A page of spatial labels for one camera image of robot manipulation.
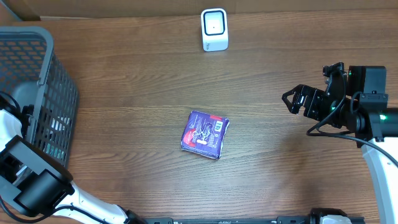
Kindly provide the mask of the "purple snack package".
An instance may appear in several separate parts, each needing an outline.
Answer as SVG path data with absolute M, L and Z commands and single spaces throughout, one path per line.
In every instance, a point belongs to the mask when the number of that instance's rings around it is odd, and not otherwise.
M 218 160 L 228 126 L 226 117 L 192 111 L 181 137 L 181 149 Z

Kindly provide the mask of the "teal snack pouch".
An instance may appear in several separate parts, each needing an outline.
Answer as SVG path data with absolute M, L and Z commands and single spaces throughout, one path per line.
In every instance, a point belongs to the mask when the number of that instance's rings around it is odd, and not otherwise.
M 47 142 L 43 151 L 54 158 L 65 162 L 68 154 L 68 141 L 70 137 L 70 118 L 58 117 L 50 120 L 50 128 L 44 131 Z

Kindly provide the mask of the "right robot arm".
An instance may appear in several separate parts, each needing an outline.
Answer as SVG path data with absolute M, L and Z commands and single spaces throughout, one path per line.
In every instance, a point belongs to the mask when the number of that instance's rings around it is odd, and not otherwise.
M 317 123 L 307 136 L 354 141 L 371 173 L 381 223 L 397 223 L 397 108 L 388 107 L 384 66 L 323 67 L 326 89 L 297 85 L 282 95 L 292 114 Z

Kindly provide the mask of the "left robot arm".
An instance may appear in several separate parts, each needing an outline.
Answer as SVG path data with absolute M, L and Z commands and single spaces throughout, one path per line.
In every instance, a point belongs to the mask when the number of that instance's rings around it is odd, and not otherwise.
M 1 92 L 1 208 L 7 215 L 21 223 L 52 215 L 81 223 L 145 222 L 80 189 L 64 166 L 24 139 L 29 125 L 18 102 Z

